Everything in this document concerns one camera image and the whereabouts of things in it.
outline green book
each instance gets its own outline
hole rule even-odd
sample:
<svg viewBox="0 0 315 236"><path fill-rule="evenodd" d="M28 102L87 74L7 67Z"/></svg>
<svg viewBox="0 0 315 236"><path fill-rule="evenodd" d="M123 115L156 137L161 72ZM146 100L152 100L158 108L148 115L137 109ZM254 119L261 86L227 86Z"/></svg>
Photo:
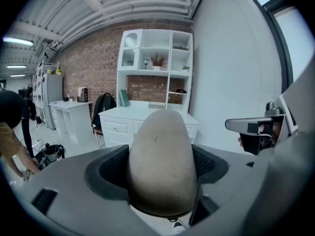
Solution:
<svg viewBox="0 0 315 236"><path fill-rule="evenodd" d="M128 107L130 105L126 90L119 90L119 98L120 98L120 103L123 107Z"/></svg>

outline black bag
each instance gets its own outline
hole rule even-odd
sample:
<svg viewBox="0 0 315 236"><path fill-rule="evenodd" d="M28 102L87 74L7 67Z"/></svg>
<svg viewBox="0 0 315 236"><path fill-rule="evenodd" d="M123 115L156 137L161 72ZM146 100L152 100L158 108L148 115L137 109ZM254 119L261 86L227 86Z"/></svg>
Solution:
<svg viewBox="0 0 315 236"><path fill-rule="evenodd" d="M100 95L95 103L92 124L94 124L97 127L101 127L98 113L112 108L116 108L116 106L117 106L116 102L110 93Z"/></svg>

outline white floor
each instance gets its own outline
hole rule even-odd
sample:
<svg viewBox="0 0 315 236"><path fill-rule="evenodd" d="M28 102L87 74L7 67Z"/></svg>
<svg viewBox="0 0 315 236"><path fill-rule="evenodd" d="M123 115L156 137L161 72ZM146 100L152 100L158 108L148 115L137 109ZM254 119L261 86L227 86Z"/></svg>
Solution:
<svg viewBox="0 0 315 236"><path fill-rule="evenodd" d="M21 123L14 129L14 132L18 139L22 142L22 144L25 145ZM30 133L33 145L33 152L35 155L37 154L36 150L39 150L40 146L42 145L41 140L43 140L44 143L49 143L51 145L52 144L63 145L65 148L65 157L76 156L99 149L96 139L93 140L91 144L88 145L77 145L72 143L67 135L64 135L62 137L59 136L56 130L47 128L44 123L36 125L35 121L30 121ZM100 146L102 148L105 148L104 138L98 136L98 141L100 143ZM20 170L25 170L25 167L21 164L20 160L16 156L14 156L13 159ZM3 157L0 158L0 164L7 177L8 182L11 184L12 189L16 192L23 194L24 185L22 184L21 179L17 177L15 173L7 166ZM137 216L139 216L148 226L150 226L158 234L163 236L173 235L172 222L170 222L169 220L149 216L138 211L132 206L130 206L130 208L132 211L134 211L134 213ZM190 214L191 213L183 216L182 218L179 218L179 220L183 222L186 228L189 227Z"/></svg>

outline ceiling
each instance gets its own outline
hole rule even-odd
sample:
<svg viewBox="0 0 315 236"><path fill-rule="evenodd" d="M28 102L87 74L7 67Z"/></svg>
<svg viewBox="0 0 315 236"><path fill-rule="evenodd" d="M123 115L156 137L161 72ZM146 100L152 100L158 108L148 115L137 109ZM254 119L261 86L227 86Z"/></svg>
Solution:
<svg viewBox="0 0 315 236"><path fill-rule="evenodd" d="M31 76L38 63L79 37L132 19L191 21L200 0L29 0L5 36L34 42L32 47L3 43L0 78ZM8 69L7 65L26 65Z"/></svg>

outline potted plant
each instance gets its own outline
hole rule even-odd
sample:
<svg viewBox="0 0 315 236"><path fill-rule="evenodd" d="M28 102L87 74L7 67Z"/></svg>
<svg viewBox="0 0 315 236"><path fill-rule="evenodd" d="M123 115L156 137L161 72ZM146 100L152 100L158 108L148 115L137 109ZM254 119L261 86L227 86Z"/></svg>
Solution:
<svg viewBox="0 0 315 236"><path fill-rule="evenodd" d="M182 68L184 71L187 71L188 72L188 70L189 70L189 66L183 66L183 68Z"/></svg>
<svg viewBox="0 0 315 236"><path fill-rule="evenodd" d="M166 65L166 58L161 56L159 57L158 54L151 57L151 62L153 66L153 70L160 71L162 67Z"/></svg>

